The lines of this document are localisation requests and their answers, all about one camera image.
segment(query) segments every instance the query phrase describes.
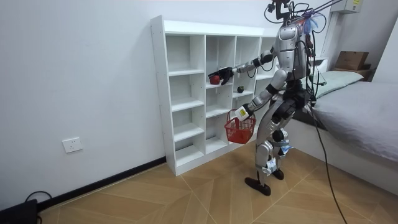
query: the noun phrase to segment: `humanoid robot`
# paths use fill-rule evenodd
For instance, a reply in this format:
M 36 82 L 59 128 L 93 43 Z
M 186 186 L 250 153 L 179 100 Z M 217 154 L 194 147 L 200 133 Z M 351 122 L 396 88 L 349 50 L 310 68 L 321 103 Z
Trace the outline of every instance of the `humanoid robot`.
M 257 180 L 245 178 L 248 186 L 267 196 L 271 194 L 271 188 L 266 184 L 266 177 L 273 174 L 279 180 L 284 179 L 284 173 L 280 169 L 281 162 L 291 148 L 284 126 L 290 121 L 295 111 L 301 110 L 310 100 L 315 101 L 315 97 L 312 97 L 307 89 L 302 88 L 301 79 L 310 75 L 309 57 L 312 56 L 310 52 L 313 52 L 308 35 L 303 33 L 303 20 L 311 18 L 312 15 L 339 1 L 330 1 L 316 9 L 307 8 L 301 11 L 304 12 L 301 16 L 295 16 L 297 12 L 294 12 L 294 9 L 292 12 L 290 6 L 293 2 L 287 5 L 289 2 L 290 0 L 273 0 L 266 9 L 272 12 L 276 8 L 277 19 L 284 20 L 270 50 L 263 52 L 250 62 L 233 68 L 223 68 L 209 75 L 209 77 L 219 75 L 224 85 L 234 73 L 255 70 L 265 63 L 273 63 L 275 57 L 278 58 L 280 68 L 275 72 L 270 84 L 250 103 L 243 105 L 235 113 L 239 120 L 243 121 L 270 101 L 270 107 L 262 117 L 257 131 L 255 156 Z M 285 8 L 289 8 L 289 12 L 281 13 L 282 4 Z M 283 95 L 279 95 L 285 85 Z

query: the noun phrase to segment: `black robot foot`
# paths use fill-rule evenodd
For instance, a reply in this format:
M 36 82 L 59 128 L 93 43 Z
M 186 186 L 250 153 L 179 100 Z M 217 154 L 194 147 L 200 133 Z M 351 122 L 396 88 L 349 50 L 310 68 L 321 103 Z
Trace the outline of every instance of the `black robot foot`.
M 285 178 L 285 174 L 281 171 L 281 169 L 278 169 L 277 171 L 272 173 L 276 179 L 278 180 L 283 180 Z
M 260 191 L 265 196 L 271 195 L 271 188 L 268 185 L 261 186 L 258 180 L 254 180 L 250 177 L 246 177 L 244 182 L 254 190 Z

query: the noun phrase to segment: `wall outlet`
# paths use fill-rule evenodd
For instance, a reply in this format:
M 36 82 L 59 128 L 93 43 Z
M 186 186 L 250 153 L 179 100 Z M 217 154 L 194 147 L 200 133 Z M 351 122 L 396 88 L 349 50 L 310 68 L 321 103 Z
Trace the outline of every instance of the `wall outlet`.
M 68 139 L 62 141 L 65 152 L 74 152 L 77 150 L 82 150 L 83 145 L 81 144 L 80 138 Z

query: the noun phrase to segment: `plastic basket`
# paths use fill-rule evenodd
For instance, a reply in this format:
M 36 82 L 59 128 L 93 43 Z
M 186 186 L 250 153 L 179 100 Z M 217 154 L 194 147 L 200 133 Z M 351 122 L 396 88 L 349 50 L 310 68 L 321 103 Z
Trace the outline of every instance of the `plastic basket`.
M 253 135 L 254 126 L 256 125 L 256 115 L 252 115 L 244 121 L 240 121 L 237 117 L 231 119 L 230 113 L 236 111 L 229 111 L 226 117 L 226 124 L 224 125 L 228 141 L 239 144 L 246 144 Z

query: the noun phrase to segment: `gray bedsheet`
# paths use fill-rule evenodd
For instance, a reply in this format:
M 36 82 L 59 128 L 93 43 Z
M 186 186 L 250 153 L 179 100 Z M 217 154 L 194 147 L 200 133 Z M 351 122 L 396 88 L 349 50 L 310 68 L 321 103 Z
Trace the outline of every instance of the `gray bedsheet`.
M 333 137 L 398 162 L 397 97 L 398 85 L 357 82 L 318 99 L 314 112 Z

